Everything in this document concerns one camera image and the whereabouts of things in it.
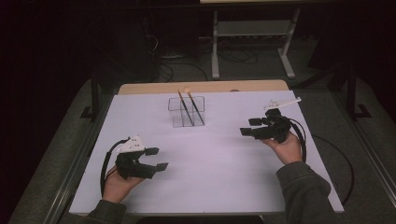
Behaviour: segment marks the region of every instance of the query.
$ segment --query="stick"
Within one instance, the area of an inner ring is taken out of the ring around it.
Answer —
[[[178,96],[180,96],[181,103],[183,104],[184,109],[186,110],[187,116],[189,116],[189,120],[191,121],[191,125],[194,126],[194,123],[192,122],[192,119],[191,119],[191,117],[190,117],[189,110],[187,109],[186,103],[184,103],[184,100],[183,100],[183,97],[181,96],[180,91],[177,90],[177,92],[178,92]]]
[[[194,100],[192,99],[191,93],[188,91],[187,94],[189,95],[190,100],[191,100],[191,102],[192,102],[192,105],[194,106],[195,110],[197,111],[197,114],[198,114],[198,116],[199,116],[201,122],[205,125],[204,120],[202,119],[201,114],[199,113],[198,107],[197,107],[197,105],[195,104]]]

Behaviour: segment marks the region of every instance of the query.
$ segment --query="transparent container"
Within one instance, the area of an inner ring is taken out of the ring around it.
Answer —
[[[172,116],[172,125],[174,128],[195,127],[205,125],[205,97],[194,96],[183,97],[184,104],[180,98],[170,98],[168,102],[168,110]]]

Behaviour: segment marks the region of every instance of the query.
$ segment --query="black equipment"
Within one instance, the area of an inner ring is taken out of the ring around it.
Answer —
[[[295,120],[282,116],[279,109],[277,108],[267,110],[267,112],[265,112],[265,116],[266,118],[249,119],[248,122],[250,126],[262,126],[264,124],[267,125],[266,127],[257,129],[241,128],[241,134],[243,136],[252,136],[254,139],[274,138],[278,143],[283,143],[288,136],[290,128],[292,127],[300,139],[303,161],[306,161],[305,132],[303,137],[297,125],[292,122]]]
[[[119,144],[127,143],[131,138],[120,140],[116,143],[106,154],[103,162],[102,173],[100,177],[101,192],[102,196],[105,190],[106,183],[106,169],[108,162],[110,161],[111,152]],[[117,172],[122,178],[127,179],[128,177],[140,177],[151,179],[155,173],[164,171],[168,166],[168,163],[158,163],[156,166],[146,165],[139,162],[139,158],[145,154],[146,156],[156,155],[160,150],[157,147],[144,148],[143,150],[131,150],[128,152],[121,152],[116,159]]]

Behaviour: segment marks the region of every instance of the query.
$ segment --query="white paper sheet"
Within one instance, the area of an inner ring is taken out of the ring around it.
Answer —
[[[168,109],[175,94],[117,95],[78,187],[70,212],[88,214],[101,199],[100,172],[106,153],[121,139],[140,135],[146,147],[158,147],[158,155],[140,162],[169,162],[164,172],[145,180],[122,202],[127,213],[252,214],[284,211],[276,179],[282,163],[271,148],[239,128],[248,119],[265,117],[270,100],[295,98],[292,91],[195,92],[205,97],[205,126],[174,128]],[[307,163],[330,183],[298,104],[280,108],[283,116],[299,121],[306,132]],[[115,163],[113,152],[108,169]],[[329,196],[335,211],[344,211],[332,186]]]

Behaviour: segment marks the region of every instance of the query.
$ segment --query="hand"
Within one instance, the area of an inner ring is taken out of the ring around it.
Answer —
[[[291,132],[288,133],[286,141],[280,144],[273,139],[262,139],[261,141],[270,147],[285,165],[303,160],[300,140]]]
[[[122,178],[117,171],[117,166],[113,166],[107,172],[105,191],[103,199],[112,203],[120,203],[136,185],[140,184],[144,178],[128,177]]]

